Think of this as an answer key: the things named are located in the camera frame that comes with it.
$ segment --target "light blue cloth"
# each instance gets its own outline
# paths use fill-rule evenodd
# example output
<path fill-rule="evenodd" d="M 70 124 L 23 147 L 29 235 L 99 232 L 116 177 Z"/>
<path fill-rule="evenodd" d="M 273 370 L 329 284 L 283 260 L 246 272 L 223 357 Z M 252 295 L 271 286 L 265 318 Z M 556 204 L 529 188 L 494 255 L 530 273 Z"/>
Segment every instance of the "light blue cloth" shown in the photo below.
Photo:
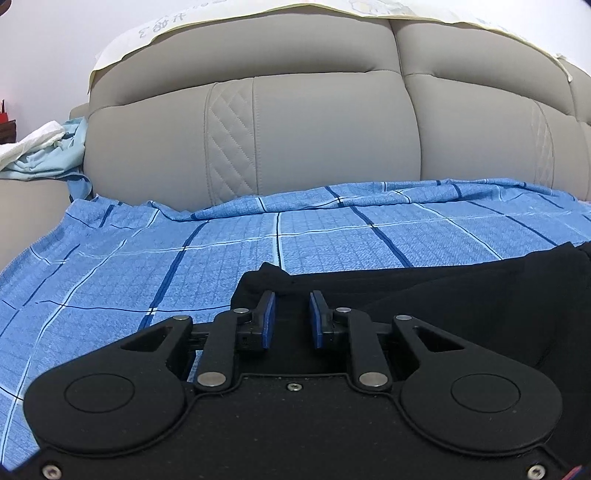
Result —
<path fill-rule="evenodd" d="M 84 117 L 68 120 L 62 125 L 64 137 L 50 147 L 25 153 L 0 171 L 0 179 L 60 179 L 68 183 L 73 199 L 85 199 L 92 184 L 80 171 L 84 160 L 88 121 Z"/>
<path fill-rule="evenodd" d="M 0 462 L 37 450 L 22 398 L 44 371 L 175 314 L 210 322 L 242 274 L 474 264 L 591 239 L 591 205 L 513 180 L 360 183 L 199 212 L 77 200 L 0 274 Z"/>

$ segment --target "metal pin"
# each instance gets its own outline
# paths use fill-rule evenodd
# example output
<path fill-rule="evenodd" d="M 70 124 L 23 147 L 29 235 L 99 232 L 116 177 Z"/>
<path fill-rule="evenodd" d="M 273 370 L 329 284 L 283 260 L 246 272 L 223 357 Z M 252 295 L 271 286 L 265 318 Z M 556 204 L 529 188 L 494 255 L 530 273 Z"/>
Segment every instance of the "metal pin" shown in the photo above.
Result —
<path fill-rule="evenodd" d="M 41 473 L 47 480 L 60 480 L 61 478 L 61 470 L 56 465 L 44 466 Z"/>
<path fill-rule="evenodd" d="M 302 388 L 304 388 L 302 386 L 301 383 L 288 383 L 287 384 L 287 390 L 289 390 L 290 392 L 299 392 Z"/>
<path fill-rule="evenodd" d="M 546 468 L 544 465 L 534 465 L 527 470 L 527 478 L 529 480 L 541 480 L 546 476 Z"/>
<path fill-rule="evenodd" d="M 197 377 L 197 383 L 204 387 L 219 387 L 226 381 L 226 376 L 220 372 L 205 372 Z"/>
<path fill-rule="evenodd" d="M 381 387 L 388 383 L 388 377 L 379 372 L 366 372 L 359 376 L 359 383 L 366 387 Z"/>

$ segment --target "black cloth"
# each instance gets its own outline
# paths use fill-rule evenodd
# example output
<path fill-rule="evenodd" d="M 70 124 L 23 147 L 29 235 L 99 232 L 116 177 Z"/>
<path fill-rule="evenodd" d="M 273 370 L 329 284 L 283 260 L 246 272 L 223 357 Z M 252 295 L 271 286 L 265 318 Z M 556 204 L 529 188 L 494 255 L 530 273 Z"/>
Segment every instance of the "black cloth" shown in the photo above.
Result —
<path fill-rule="evenodd" d="M 374 322 L 409 314 L 536 368 L 563 396 L 563 415 L 548 446 L 566 462 L 591 460 L 591 243 L 564 244 L 525 257 L 459 267 L 288 275 L 271 264 L 244 274 L 232 308 L 254 308 L 277 294 L 268 373 L 338 371 L 310 354 L 309 292 L 329 307 L 367 312 Z"/>

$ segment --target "gray leather headboard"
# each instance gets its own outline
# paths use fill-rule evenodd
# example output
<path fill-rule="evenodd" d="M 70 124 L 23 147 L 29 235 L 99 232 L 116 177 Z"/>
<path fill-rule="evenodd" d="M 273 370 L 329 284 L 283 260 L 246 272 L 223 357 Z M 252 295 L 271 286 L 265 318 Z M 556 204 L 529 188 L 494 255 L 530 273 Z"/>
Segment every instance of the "gray leather headboard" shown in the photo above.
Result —
<path fill-rule="evenodd" d="M 513 177 L 589 197 L 591 78 L 477 28 L 315 7 L 188 27 L 101 71 L 95 192 L 179 210 L 371 180 Z"/>

